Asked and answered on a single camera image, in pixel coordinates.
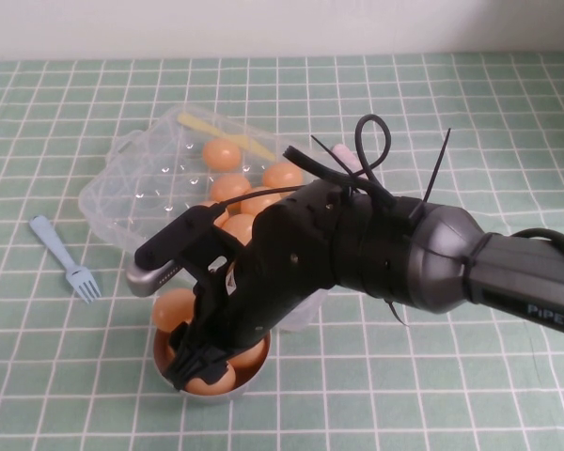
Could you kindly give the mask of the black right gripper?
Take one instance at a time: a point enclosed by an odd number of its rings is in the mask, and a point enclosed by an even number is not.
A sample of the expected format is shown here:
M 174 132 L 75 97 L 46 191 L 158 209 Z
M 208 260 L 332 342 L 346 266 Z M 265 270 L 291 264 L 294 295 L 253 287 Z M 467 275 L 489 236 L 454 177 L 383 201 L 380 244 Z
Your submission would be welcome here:
M 312 182 L 265 209 L 241 246 L 188 211 L 187 267 L 196 277 L 195 316 L 169 336 L 164 376 L 176 390 L 227 373 L 227 358 L 256 345 L 299 303 L 334 286 L 357 287 L 357 214 L 348 188 Z

